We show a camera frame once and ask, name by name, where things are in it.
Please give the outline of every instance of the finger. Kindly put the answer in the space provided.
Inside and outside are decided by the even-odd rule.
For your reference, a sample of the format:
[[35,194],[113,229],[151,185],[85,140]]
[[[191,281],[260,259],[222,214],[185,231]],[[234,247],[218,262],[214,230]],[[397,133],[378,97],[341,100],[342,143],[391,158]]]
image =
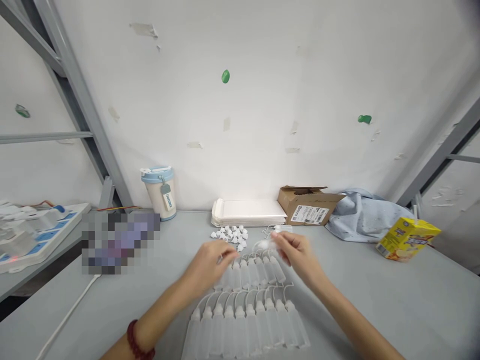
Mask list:
[[283,250],[288,258],[294,254],[297,249],[295,249],[290,242],[285,239],[281,232],[272,232],[270,235],[273,238],[275,244]]
[[298,248],[304,239],[303,236],[294,234],[293,232],[282,231],[280,234],[294,247]]
[[227,269],[227,267],[235,260],[235,258],[240,256],[240,254],[235,249],[233,250],[234,251],[230,251],[227,254],[224,254],[223,259],[218,264],[218,267],[220,268],[222,274]]
[[213,251],[215,252],[215,254],[217,256],[220,256],[222,255],[223,253],[229,253],[231,251],[236,251],[235,248],[233,246],[231,246],[230,244],[226,243],[224,240],[222,239],[218,239],[218,240],[214,240],[212,241],[212,247],[213,247]]
[[278,255],[280,255],[280,257],[283,259],[283,261],[288,265],[288,266],[292,266],[292,264],[290,263],[290,260],[289,260],[289,257],[287,256],[287,254],[285,253],[285,251],[283,251],[282,249],[278,249]]

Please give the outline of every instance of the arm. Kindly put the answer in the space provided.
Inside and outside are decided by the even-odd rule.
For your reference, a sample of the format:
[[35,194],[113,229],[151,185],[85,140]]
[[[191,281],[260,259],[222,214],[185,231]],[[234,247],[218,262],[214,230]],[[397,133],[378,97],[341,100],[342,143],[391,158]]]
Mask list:
[[281,232],[271,236],[282,259],[325,305],[340,328],[364,359],[404,359],[377,329],[330,282],[312,252],[306,237]]
[[[238,252],[223,240],[202,244],[182,277],[174,282],[135,324],[133,334],[140,349],[145,353],[153,349],[177,314],[195,298],[212,288],[238,255]],[[101,358],[113,359],[135,360],[127,334]]]

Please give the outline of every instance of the bottle tag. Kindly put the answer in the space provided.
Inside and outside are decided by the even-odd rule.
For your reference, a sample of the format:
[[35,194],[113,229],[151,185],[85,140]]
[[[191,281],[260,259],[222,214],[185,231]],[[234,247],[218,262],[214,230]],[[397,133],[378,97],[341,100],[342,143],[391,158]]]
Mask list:
[[174,197],[172,196],[170,185],[164,183],[160,186],[160,192],[163,195],[163,202],[167,211],[172,210],[175,207]]

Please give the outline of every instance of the yellow snack box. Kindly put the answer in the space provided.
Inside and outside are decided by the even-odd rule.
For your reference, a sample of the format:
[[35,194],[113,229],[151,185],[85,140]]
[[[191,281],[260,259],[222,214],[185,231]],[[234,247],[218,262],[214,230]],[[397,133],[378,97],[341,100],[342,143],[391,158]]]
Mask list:
[[377,244],[376,249],[387,259],[406,263],[441,232],[425,220],[401,217]]

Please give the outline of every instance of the barcode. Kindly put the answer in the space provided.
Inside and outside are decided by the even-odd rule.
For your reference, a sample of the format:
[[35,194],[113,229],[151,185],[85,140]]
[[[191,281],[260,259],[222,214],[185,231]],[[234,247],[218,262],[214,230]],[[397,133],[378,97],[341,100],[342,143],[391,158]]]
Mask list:
[[383,256],[390,255],[390,251],[388,251],[383,245],[378,244],[376,248],[380,252],[380,254],[382,254]]

